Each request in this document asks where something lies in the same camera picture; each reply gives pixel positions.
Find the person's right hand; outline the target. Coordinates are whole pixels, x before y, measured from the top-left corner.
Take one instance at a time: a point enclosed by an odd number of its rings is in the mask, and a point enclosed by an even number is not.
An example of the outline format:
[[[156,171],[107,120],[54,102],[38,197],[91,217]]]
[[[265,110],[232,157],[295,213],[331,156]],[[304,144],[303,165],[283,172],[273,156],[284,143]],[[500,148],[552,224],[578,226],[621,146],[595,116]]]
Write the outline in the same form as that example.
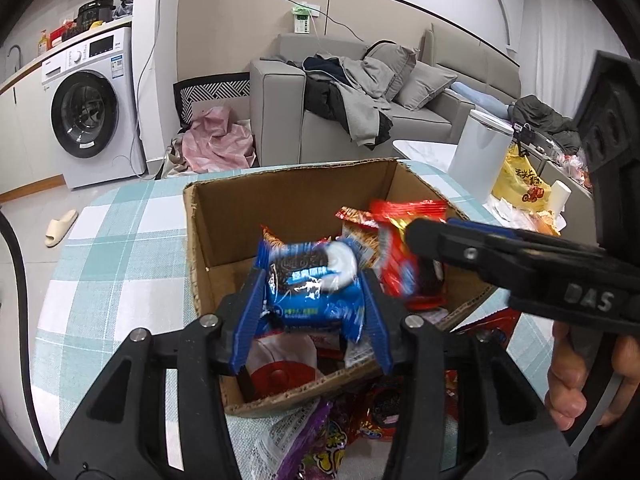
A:
[[[570,326],[553,323],[554,347],[548,371],[548,392],[544,404],[559,430],[572,428],[587,407],[582,387],[588,377],[584,359],[568,341]],[[622,416],[637,391],[640,378],[639,341],[633,336],[619,336],[612,354],[612,367],[623,377],[616,396],[599,425],[608,426]]]

